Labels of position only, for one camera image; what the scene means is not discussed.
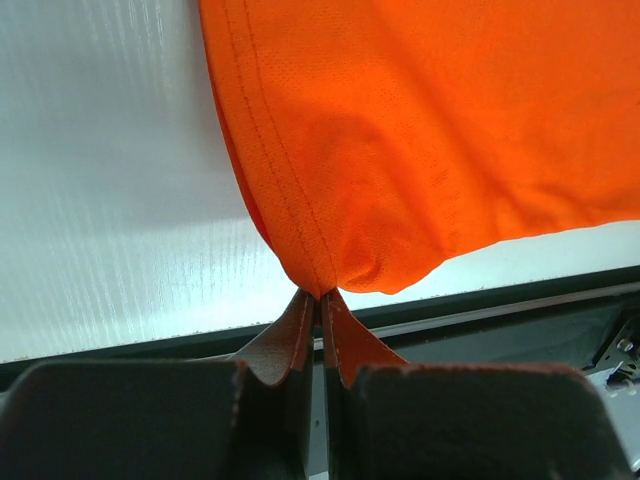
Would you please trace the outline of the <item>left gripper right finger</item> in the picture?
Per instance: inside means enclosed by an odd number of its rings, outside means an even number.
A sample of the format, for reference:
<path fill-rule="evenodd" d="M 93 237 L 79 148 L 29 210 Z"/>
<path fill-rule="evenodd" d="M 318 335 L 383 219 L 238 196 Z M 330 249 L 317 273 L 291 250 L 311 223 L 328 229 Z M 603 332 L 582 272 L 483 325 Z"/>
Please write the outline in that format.
<path fill-rule="evenodd" d="M 559 364 L 411 363 L 321 300 L 333 479 L 630 479 L 587 378 Z"/>

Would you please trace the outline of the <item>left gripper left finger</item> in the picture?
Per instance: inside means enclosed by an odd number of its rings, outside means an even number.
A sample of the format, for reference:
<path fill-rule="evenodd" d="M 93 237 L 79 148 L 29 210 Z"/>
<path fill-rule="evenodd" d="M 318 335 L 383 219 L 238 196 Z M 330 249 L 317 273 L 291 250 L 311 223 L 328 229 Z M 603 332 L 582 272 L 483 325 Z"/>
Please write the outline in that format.
<path fill-rule="evenodd" d="M 53 361 L 1 413 L 5 479 L 304 479 L 314 298 L 224 360 Z"/>

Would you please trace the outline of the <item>orange t shirt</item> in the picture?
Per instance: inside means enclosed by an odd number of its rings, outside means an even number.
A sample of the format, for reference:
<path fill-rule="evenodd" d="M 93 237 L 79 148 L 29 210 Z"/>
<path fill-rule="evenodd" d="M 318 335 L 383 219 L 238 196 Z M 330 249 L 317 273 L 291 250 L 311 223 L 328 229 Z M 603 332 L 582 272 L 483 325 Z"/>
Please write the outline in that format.
<path fill-rule="evenodd" d="M 635 1 L 203 1 L 216 110 L 286 275 L 393 294 L 639 216 Z"/>

